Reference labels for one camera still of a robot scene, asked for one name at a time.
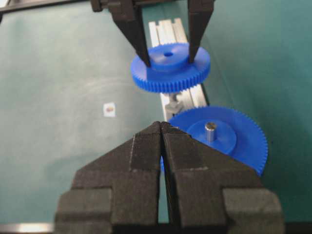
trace gear center hole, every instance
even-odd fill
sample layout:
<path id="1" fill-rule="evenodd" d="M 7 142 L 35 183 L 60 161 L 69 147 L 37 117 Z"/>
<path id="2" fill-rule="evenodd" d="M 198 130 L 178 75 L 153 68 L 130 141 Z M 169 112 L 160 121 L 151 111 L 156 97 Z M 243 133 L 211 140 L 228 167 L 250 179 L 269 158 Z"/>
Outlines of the gear center hole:
<path id="1" fill-rule="evenodd" d="M 164 56 L 166 56 L 166 57 L 170 57 L 170 56 L 172 56 L 172 55 L 173 55 L 172 52 L 166 52 L 166 53 L 164 53 Z"/>

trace small sticker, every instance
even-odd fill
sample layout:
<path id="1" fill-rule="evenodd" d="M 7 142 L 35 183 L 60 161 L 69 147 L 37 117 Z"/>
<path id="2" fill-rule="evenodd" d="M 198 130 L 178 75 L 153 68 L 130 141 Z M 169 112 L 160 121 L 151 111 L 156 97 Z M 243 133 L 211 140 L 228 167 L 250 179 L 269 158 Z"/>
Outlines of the small sticker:
<path id="1" fill-rule="evenodd" d="M 116 116 L 116 107 L 115 103 L 109 102 L 103 105 L 104 117 L 115 117 Z"/>

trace metal shaft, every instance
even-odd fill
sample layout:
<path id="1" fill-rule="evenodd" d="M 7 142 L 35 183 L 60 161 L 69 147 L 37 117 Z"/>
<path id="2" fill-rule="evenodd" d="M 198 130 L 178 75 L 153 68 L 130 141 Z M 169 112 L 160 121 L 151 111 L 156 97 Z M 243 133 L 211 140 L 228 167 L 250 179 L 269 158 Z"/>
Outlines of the metal shaft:
<path id="1" fill-rule="evenodd" d="M 208 122 L 205 125 L 205 129 L 208 142 L 213 142 L 216 139 L 216 124 L 213 122 Z"/>

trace plastic gear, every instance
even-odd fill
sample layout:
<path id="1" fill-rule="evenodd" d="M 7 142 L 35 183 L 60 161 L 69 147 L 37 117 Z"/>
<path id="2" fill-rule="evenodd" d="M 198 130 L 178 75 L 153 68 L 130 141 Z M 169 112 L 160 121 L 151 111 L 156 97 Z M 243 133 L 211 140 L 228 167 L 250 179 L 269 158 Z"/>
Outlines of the plastic gear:
<path id="1" fill-rule="evenodd" d="M 210 56 L 199 48 L 189 63 L 189 44 L 174 43 L 149 48 L 151 67 L 136 56 L 131 64 L 135 84 L 149 92 L 178 93 L 202 83 L 210 72 Z"/>
<path id="2" fill-rule="evenodd" d="M 268 143 L 261 128 L 245 114 L 224 107 L 190 109 L 169 121 L 192 138 L 254 168 L 260 176 L 268 157 Z M 208 142 L 205 124 L 214 122 L 216 140 Z"/>

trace blue gear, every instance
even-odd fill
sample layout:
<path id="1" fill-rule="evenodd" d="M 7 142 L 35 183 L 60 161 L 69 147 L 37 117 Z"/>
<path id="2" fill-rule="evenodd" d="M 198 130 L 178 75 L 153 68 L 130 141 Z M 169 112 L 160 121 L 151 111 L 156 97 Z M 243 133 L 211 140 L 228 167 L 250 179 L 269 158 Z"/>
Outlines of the blue gear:
<path id="1" fill-rule="evenodd" d="M 131 64 L 135 84 L 149 92 L 177 93 L 202 83 L 210 72 L 210 56 L 199 48 L 189 63 L 189 44 L 174 43 L 149 48 L 151 67 L 136 56 Z"/>
<path id="2" fill-rule="evenodd" d="M 245 114 L 224 107 L 207 106 L 182 112 L 169 122 L 192 138 L 254 168 L 259 176 L 262 174 L 268 157 L 268 143 L 260 127 Z M 213 142 L 205 138 L 207 122 L 217 125 Z"/>

